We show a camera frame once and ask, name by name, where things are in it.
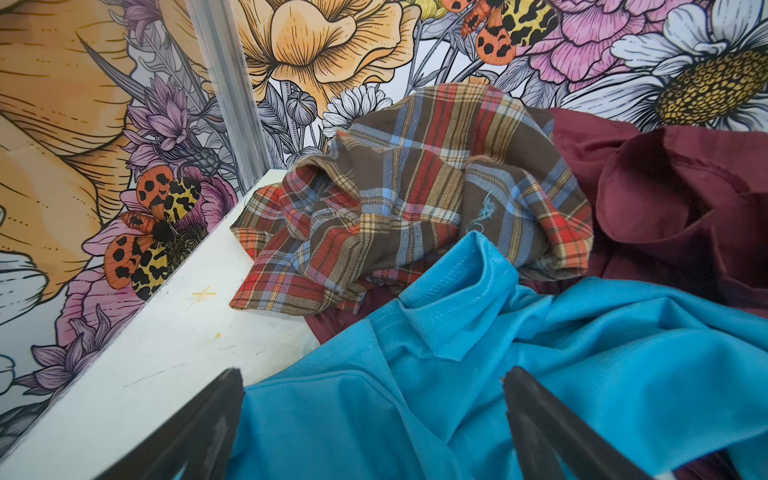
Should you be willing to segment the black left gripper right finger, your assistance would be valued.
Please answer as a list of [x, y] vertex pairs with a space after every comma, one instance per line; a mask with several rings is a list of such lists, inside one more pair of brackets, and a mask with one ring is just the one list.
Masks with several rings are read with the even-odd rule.
[[503, 379], [518, 464], [525, 479], [647, 479], [578, 415], [516, 366]]

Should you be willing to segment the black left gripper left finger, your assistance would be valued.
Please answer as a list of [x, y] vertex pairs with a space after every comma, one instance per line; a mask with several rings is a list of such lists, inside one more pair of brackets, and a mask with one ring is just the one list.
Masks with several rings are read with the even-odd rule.
[[229, 368], [100, 479], [224, 479], [244, 397], [239, 369]]

